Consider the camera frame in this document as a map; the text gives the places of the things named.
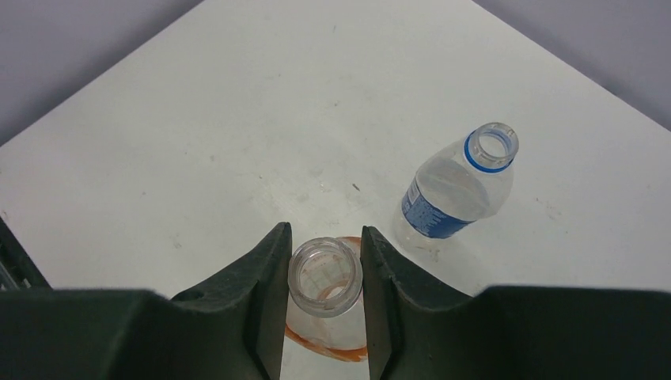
bottle label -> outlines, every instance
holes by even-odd
[[[472,222],[454,218],[438,210],[419,191],[417,181],[412,180],[410,188],[401,201],[401,211],[410,225],[427,238],[445,239]]]

white tabletop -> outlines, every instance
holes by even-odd
[[[280,221],[391,238],[417,167],[492,120],[508,202],[413,261],[671,290],[671,134],[467,0],[207,0],[0,149],[0,213],[55,287],[171,296]],[[367,369],[286,343],[284,378],[329,371]]]

